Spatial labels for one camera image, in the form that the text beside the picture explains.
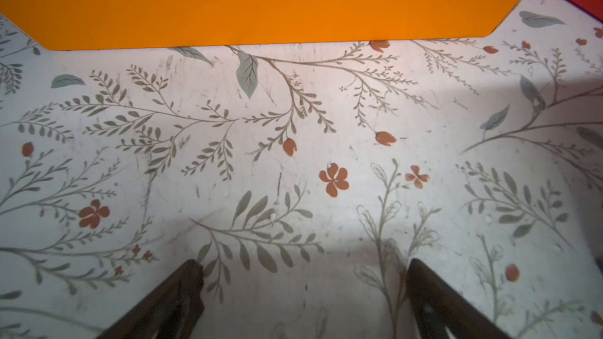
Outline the orange shoebox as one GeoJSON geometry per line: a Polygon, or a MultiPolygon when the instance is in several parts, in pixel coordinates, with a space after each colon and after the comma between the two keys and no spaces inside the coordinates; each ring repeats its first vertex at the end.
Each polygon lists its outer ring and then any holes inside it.
{"type": "Polygon", "coordinates": [[[483,37],[521,0],[1,0],[49,50],[483,37]]]}

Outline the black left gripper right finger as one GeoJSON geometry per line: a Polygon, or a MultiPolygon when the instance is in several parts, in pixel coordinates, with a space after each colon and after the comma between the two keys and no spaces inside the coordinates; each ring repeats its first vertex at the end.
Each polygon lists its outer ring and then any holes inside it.
{"type": "Polygon", "coordinates": [[[421,338],[510,338],[417,258],[406,284],[421,338]]]}

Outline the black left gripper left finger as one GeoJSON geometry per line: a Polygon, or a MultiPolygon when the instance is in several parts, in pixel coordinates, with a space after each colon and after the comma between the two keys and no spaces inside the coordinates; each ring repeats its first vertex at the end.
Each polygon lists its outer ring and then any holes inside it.
{"type": "Polygon", "coordinates": [[[100,338],[189,338],[204,313],[203,267],[187,260],[100,338]]]}

